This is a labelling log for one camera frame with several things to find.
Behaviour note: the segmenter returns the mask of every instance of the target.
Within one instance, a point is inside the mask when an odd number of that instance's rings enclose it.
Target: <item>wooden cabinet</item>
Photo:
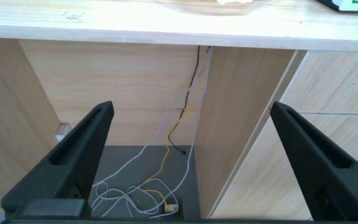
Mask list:
[[[358,113],[358,53],[308,52],[282,102],[299,112]]]
[[[358,160],[358,53],[308,52],[280,101]],[[211,217],[311,218],[270,118]]]
[[[303,116],[358,160],[358,116]],[[212,218],[311,218],[271,118]]]

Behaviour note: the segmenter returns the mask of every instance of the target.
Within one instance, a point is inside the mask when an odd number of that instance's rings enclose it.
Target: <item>wooden desk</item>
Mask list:
[[[187,88],[197,45],[200,58],[215,46],[195,148],[202,216],[309,218],[277,138],[266,145],[269,106],[281,100],[323,130],[336,124],[338,144],[358,142],[345,125],[358,122],[358,13],[313,0],[0,0],[0,198],[56,144],[61,122],[102,101],[116,110],[106,144],[144,145]],[[191,144],[194,122],[173,141]]]

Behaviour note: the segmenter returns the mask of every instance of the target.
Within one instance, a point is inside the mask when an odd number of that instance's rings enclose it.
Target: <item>white object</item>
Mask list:
[[[71,131],[71,126],[69,123],[62,123],[60,124],[59,128],[56,132],[56,139],[58,142],[61,142],[63,138]]]
[[[219,4],[223,6],[224,4],[230,2],[248,3],[248,2],[252,2],[253,0],[217,0],[217,1]]]
[[[168,205],[165,205],[165,213],[168,213],[168,212],[178,212],[179,211],[179,205],[178,204],[168,204]]]

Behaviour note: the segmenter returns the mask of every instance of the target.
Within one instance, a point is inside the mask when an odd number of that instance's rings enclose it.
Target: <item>black cable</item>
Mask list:
[[[193,77],[191,78],[190,86],[191,86],[191,84],[193,83],[194,77],[195,77],[195,75],[196,75],[199,60],[200,60],[200,46],[198,46],[198,51],[197,51],[197,63],[196,63],[196,67],[195,67],[194,72],[193,72]],[[185,99],[185,106],[184,106],[184,108],[186,108],[186,106],[187,106],[187,98],[189,97],[189,92],[190,92],[190,91],[188,91],[187,94],[186,94],[186,99]],[[180,113],[180,116],[179,116],[179,119],[182,117],[182,115],[183,115],[184,112],[185,112],[185,110],[182,109],[182,110],[181,110],[181,113]],[[175,147],[175,149],[178,149],[181,153],[183,153],[183,155],[186,155],[186,152],[185,152],[185,151],[180,150],[180,149],[178,148],[178,146],[176,146],[176,145],[171,141],[171,134],[173,133],[173,131],[175,130],[175,128],[178,126],[178,124],[179,124],[179,123],[177,123],[177,124],[173,127],[171,133],[168,135],[168,140],[169,140],[169,142],[172,144],[172,146]]]

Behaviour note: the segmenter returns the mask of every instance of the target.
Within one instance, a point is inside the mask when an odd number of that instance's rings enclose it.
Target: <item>cable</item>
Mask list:
[[[201,63],[201,67],[204,66],[205,64],[205,61],[206,59],[208,58],[208,54],[205,56],[203,62]],[[198,78],[198,75],[200,74],[200,70],[197,72],[196,76],[195,76],[195,80],[197,80]],[[110,179],[111,177],[114,177],[116,174],[118,174],[118,172],[120,172],[123,168],[125,168],[125,166],[127,166],[128,164],[130,164],[134,159],[138,158],[143,152],[144,152],[144,149],[154,140],[154,138],[160,133],[161,129],[162,129],[162,126],[164,124],[164,122],[169,118],[171,117],[172,113],[178,108],[178,105],[179,103],[182,101],[183,97],[185,96],[185,94],[187,92],[189,92],[193,87],[194,87],[194,84],[195,82],[193,82],[191,84],[191,86],[189,87],[189,89],[187,89],[187,91],[184,92],[184,94],[180,97],[179,99],[179,102],[176,103],[176,105],[173,107],[173,109],[171,110],[171,112],[169,112],[169,114],[167,114],[164,119],[162,120],[161,124],[160,124],[160,127],[158,128],[157,132],[153,135],[153,137],[148,141],[148,143],[142,148],[142,150],[140,150],[140,152],[138,153],[138,155],[134,156],[132,159],[130,159],[128,162],[126,162],[120,169],[118,169],[115,173],[111,174],[110,176],[104,178],[103,180],[99,181],[98,183],[96,184],[93,184],[92,187],[95,187],[99,184],[101,184],[102,182],[104,182],[105,180],[108,180]]]
[[[203,67],[203,65],[205,64],[205,61],[206,61],[207,58],[209,59],[209,61],[211,61],[212,53],[213,53],[213,47],[211,48],[211,50],[210,50],[210,51],[207,53],[207,55],[205,56],[205,58],[204,58],[204,60],[203,60],[203,63],[202,63],[202,67]],[[189,89],[188,89],[186,92],[184,92],[184,94],[181,96],[179,102],[174,106],[174,108],[172,109],[172,111],[171,111],[168,115],[166,115],[166,117],[164,117],[164,119],[163,119],[163,121],[162,121],[162,123],[161,123],[159,129],[157,130],[157,132],[154,134],[154,136],[152,137],[152,139],[143,147],[143,149],[138,153],[138,155],[134,156],[132,159],[130,159],[128,162],[126,162],[120,169],[118,169],[118,171],[116,171],[115,173],[113,173],[113,174],[110,175],[109,177],[107,177],[107,178],[103,179],[102,181],[99,181],[98,183],[96,183],[96,184],[93,185],[93,187],[94,187],[94,186],[97,186],[97,188],[96,188],[96,195],[98,196],[98,197],[95,199],[95,201],[92,203],[92,205],[91,205],[92,208],[93,208],[93,210],[96,209],[96,207],[97,207],[103,200],[115,200],[115,199],[117,199],[117,201],[113,204],[113,206],[111,206],[110,209],[109,209],[105,214],[103,214],[103,216],[105,216],[112,208],[114,208],[114,206],[118,203],[118,201],[119,201],[120,199],[123,199],[123,198],[124,198],[124,199],[127,200],[127,206],[128,206],[128,208],[129,208],[129,204],[128,204],[128,203],[130,203],[139,213],[154,214],[154,213],[158,212],[159,206],[161,206],[161,204],[163,204],[163,203],[165,202],[165,200],[167,199],[167,197],[168,197],[169,195],[171,195],[171,194],[173,195],[173,198],[175,199],[176,203],[178,204],[177,199],[176,199],[176,197],[175,197],[175,195],[174,195],[173,193],[182,185],[183,181],[186,179],[187,173],[188,173],[189,168],[190,168],[190,159],[191,159],[191,154],[192,154],[193,149],[194,149],[194,143],[195,143],[195,137],[196,137],[196,130],[197,130],[197,126],[198,126],[198,120],[199,120],[199,118],[200,118],[200,109],[201,109],[201,105],[202,105],[202,102],[203,102],[203,98],[204,98],[204,96],[205,96],[206,89],[207,89],[207,86],[208,86],[208,75],[209,75],[210,65],[211,65],[211,63],[208,63],[207,72],[206,72],[206,80],[205,80],[205,89],[204,89],[204,92],[203,92],[202,97],[201,97],[200,100],[199,100],[198,107],[197,107],[197,110],[196,110],[196,120],[195,120],[195,126],[194,126],[194,130],[193,130],[193,131],[194,131],[194,132],[193,132],[193,142],[192,142],[192,144],[191,144],[190,155],[188,156],[188,160],[187,160],[186,172],[185,172],[185,175],[183,176],[182,180],[180,181],[180,183],[177,185],[177,187],[176,187],[175,189],[173,189],[173,190],[170,190],[170,189],[166,186],[166,184],[162,182],[162,180],[154,178],[154,179],[147,180],[146,182],[140,184],[139,186],[137,186],[137,187],[135,187],[135,188],[134,188],[134,186],[129,187],[128,190],[127,190],[127,193],[124,193],[124,192],[122,192],[122,191],[120,191],[120,190],[118,190],[118,189],[107,189],[106,191],[104,191],[104,192],[103,192],[102,194],[100,194],[100,195],[99,195],[99,193],[98,193],[98,187],[99,187],[101,184],[105,184],[106,187],[108,188],[108,184],[105,182],[105,180],[107,180],[107,179],[109,179],[109,178],[115,176],[115,175],[116,175],[119,171],[121,171],[126,165],[128,165],[130,162],[132,162],[134,159],[136,159],[137,157],[139,157],[139,156],[143,153],[144,149],[154,140],[154,137],[156,137],[156,135],[160,132],[161,127],[163,126],[165,120],[166,120],[169,116],[171,116],[172,113],[173,113],[173,111],[178,107],[178,104],[182,101],[184,95],[185,95],[187,92],[189,92],[189,91],[194,87],[195,81],[194,81],[194,83],[191,84],[191,86],[189,87]],[[197,72],[197,74],[196,74],[196,76],[195,76],[195,80],[197,80],[199,74],[200,74],[200,70],[198,70],[198,72]],[[166,188],[169,190],[169,194],[167,194],[167,195],[164,197],[163,201],[161,201],[160,203],[157,203],[157,201],[155,201],[155,199],[152,198],[152,199],[154,200],[154,202],[156,203],[156,206],[155,206],[154,208],[151,208],[151,209],[148,209],[148,210],[141,210],[141,209],[139,209],[139,208],[136,207],[135,203],[134,203],[134,202],[132,201],[132,199],[129,197],[129,194],[133,193],[133,192],[134,192],[135,190],[137,190],[137,189],[140,189],[144,184],[146,184],[146,183],[148,183],[148,182],[150,182],[150,181],[153,181],[153,180],[159,180],[164,186],[166,186]],[[112,192],[112,191],[116,191],[116,192],[121,193],[121,196],[112,197],[112,198],[104,197],[108,192]],[[171,215],[171,214],[173,214],[173,213],[175,213],[175,212],[166,213],[166,214],[162,214],[162,215],[156,215],[156,216],[152,216],[152,217],[149,217],[149,218],[162,217],[162,216],[166,216],[166,215]]]
[[[197,71],[197,68],[198,68],[198,61],[200,60],[200,46],[198,46],[198,50],[197,50],[197,63],[196,63],[196,67],[194,68],[194,72],[193,72],[193,76],[191,78],[191,81],[190,81],[190,84],[189,86],[191,86],[191,84],[193,83],[193,80],[194,80],[194,76],[196,75],[196,71]],[[189,97],[189,91],[187,92],[186,94],[186,99],[185,99],[185,106],[183,107],[180,115],[179,115],[179,119],[181,119],[182,115],[183,115],[183,112],[185,112],[186,110],[186,106],[187,106],[187,99]],[[173,147],[175,147],[175,149],[178,149],[181,153],[183,153],[183,155],[186,155],[186,152],[185,151],[182,151],[178,148],[178,146],[176,146],[172,141],[171,141],[171,134],[173,132],[173,130],[175,130],[175,128],[178,126],[178,123],[175,124],[175,126],[173,127],[172,131],[169,133],[168,135],[168,140],[169,142],[172,144]]]

